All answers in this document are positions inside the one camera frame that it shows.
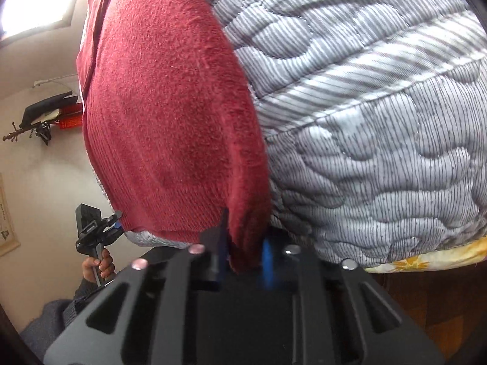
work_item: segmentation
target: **human hand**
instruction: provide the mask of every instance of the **human hand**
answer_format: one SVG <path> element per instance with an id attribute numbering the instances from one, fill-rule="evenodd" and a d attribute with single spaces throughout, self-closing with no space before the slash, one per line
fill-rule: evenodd
<path id="1" fill-rule="evenodd" d="M 93 274 L 93 267 L 99 267 L 101 271 L 101 277 L 108 278 L 112 274 L 115 275 L 114 259 L 110 256 L 110 251 L 106 248 L 103 249 L 102 260 L 94 259 L 92 256 L 86 258 L 81 264 L 83 270 L 83 278 L 91 283 L 96 284 L 96 280 Z"/>

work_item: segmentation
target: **round bolt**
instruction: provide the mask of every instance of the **round bolt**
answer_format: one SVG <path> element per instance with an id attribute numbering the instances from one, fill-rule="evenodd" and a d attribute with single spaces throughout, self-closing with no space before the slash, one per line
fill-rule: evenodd
<path id="1" fill-rule="evenodd" d="M 142 270 L 149 266 L 149 262 L 144 258 L 138 258 L 132 261 L 132 269 Z"/>
<path id="2" fill-rule="evenodd" d="M 205 252 L 205 246 L 203 244 L 192 244 L 187 249 L 190 254 L 202 254 Z"/>
<path id="3" fill-rule="evenodd" d="M 284 253 L 286 255 L 298 255 L 301 253 L 301 247 L 297 244 L 289 244 L 288 246 L 284 247 Z"/>
<path id="4" fill-rule="evenodd" d="M 348 258 L 342 261 L 342 268 L 344 268 L 345 270 L 355 270 L 358 267 L 359 264 L 356 263 L 353 259 Z"/>

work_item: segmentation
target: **wooden floor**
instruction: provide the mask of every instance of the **wooden floor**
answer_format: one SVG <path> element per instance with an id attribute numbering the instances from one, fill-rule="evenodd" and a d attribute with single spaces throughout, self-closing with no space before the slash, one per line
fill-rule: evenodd
<path id="1" fill-rule="evenodd" d="M 377 275 L 378 282 L 451 357 L 487 313 L 487 262 L 440 272 Z"/>

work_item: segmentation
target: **wall poster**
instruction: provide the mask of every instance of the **wall poster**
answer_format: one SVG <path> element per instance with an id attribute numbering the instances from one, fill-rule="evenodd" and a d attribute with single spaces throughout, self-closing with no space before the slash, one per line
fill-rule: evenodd
<path id="1" fill-rule="evenodd" d="M 0 256 L 17 248 L 20 243 L 15 237 L 12 220 L 7 208 L 7 199 L 3 191 L 2 175 L 0 174 Z"/>

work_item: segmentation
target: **red fabric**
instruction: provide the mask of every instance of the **red fabric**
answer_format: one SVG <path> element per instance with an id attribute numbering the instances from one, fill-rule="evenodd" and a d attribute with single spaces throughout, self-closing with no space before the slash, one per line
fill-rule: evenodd
<path id="1" fill-rule="evenodd" d="M 205 0 L 93 0 L 77 58 L 89 158 L 126 230 L 195 242 L 230 211 L 233 265 L 260 258 L 265 145 Z"/>

